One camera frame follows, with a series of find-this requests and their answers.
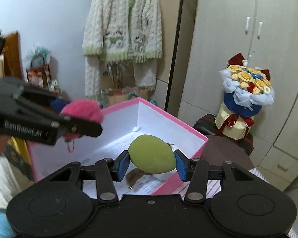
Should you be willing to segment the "pink strawberry plush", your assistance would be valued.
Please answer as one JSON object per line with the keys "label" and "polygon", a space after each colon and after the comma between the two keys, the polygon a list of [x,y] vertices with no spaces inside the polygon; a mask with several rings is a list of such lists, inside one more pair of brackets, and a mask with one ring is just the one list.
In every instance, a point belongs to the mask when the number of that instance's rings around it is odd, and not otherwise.
{"label": "pink strawberry plush", "polygon": [[[66,114],[75,118],[92,121],[102,124],[104,115],[101,112],[100,105],[96,101],[88,99],[79,99],[66,105],[60,114]],[[75,149],[75,139],[81,138],[78,134],[67,134],[64,141],[67,143],[68,152],[71,153]]]}

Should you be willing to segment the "green round plush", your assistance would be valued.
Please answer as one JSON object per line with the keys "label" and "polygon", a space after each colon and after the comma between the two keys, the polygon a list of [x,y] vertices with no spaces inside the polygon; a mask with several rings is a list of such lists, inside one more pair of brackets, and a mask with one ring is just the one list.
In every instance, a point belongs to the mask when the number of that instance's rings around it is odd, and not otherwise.
{"label": "green round plush", "polygon": [[176,168],[176,159],[170,145],[152,135],[141,135],[129,145],[132,163],[149,174],[164,174]]}

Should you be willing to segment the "white brown panda plush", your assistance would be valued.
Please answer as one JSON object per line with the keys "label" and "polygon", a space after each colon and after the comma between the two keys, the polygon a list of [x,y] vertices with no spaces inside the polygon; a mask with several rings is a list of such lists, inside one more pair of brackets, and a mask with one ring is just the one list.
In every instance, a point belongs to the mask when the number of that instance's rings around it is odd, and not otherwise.
{"label": "white brown panda plush", "polygon": [[166,180],[168,178],[169,173],[163,173],[163,174],[149,174],[146,173],[138,168],[132,169],[129,173],[126,175],[126,182],[128,185],[129,190],[132,190],[134,185],[138,180],[140,180],[144,176],[153,176],[159,180]]}

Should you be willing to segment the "striped pink bed sheet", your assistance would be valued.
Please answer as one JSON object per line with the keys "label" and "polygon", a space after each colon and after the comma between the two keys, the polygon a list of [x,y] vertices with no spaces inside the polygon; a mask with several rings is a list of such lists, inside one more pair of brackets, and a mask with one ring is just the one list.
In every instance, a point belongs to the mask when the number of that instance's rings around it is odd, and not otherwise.
{"label": "striped pink bed sheet", "polygon": [[209,164],[204,203],[185,204],[193,237],[287,237],[297,215],[287,195],[232,161]]}

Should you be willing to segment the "pink cardboard storage box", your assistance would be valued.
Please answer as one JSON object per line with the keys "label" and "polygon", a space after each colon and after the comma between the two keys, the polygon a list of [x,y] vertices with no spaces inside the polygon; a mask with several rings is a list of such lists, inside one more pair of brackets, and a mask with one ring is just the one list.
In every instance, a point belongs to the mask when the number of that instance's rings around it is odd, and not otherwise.
{"label": "pink cardboard storage box", "polygon": [[54,146],[29,142],[34,180],[38,182],[73,161],[93,165],[107,157],[115,159],[143,134],[160,138],[188,158],[200,157],[208,141],[203,134],[142,98],[106,107],[102,113],[101,136],[74,140],[75,149],[71,153],[63,138],[58,139]]}

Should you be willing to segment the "wooden side cabinet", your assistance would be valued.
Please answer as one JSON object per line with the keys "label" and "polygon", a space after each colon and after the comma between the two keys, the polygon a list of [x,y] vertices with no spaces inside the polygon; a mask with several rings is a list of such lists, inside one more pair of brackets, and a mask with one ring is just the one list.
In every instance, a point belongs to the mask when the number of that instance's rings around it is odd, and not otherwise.
{"label": "wooden side cabinet", "polygon": [[23,79],[20,51],[19,32],[14,31],[5,36],[5,45],[0,56],[0,77],[11,76]]}

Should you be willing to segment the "cream gift box red ribbon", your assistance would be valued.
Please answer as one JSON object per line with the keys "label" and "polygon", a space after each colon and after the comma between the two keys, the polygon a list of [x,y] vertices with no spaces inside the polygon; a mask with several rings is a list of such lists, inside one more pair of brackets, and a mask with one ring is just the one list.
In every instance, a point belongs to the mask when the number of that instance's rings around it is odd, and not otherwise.
{"label": "cream gift box red ribbon", "polygon": [[254,124],[254,116],[243,117],[232,112],[222,103],[219,112],[215,118],[217,126],[216,136],[227,136],[234,140],[243,139]]}

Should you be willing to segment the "flower bouquet blue wrap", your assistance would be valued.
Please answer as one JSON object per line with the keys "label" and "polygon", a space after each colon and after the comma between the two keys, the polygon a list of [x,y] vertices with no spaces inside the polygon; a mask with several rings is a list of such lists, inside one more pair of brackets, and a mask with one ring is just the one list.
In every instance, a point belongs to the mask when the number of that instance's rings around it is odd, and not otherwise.
{"label": "flower bouquet blue wrap", "polygon": [[275,91],[270,71],[259,67],[249,68],[248,60],[241,53],[228,60],[219,71],[224,89],[224,104],[229,110],[243,117],[257,115],[264,106],[272,106]]}

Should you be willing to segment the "cream knit cardigan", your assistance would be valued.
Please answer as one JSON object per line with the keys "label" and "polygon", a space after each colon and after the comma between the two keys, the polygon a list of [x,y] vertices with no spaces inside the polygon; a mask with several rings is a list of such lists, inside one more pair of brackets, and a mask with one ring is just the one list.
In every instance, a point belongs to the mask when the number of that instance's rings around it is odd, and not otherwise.
{"label": "cream knit cardigan", "polygon": [[159,0],[92,0],[84,28],[85,96],[98,100],[105,68],[113,80],[133,70],[135,86],[153,91],[163,55]]}

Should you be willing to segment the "beige wardrobe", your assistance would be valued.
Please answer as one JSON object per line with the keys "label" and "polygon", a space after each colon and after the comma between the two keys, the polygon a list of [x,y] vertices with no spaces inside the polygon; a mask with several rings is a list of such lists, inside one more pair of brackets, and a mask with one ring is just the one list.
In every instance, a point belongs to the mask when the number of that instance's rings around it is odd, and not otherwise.
{"label": "beige wardrobe", "polygon": [[253,136],[252,163],[285,190],[298,176],[298,0],[198,0],[179,118]]}

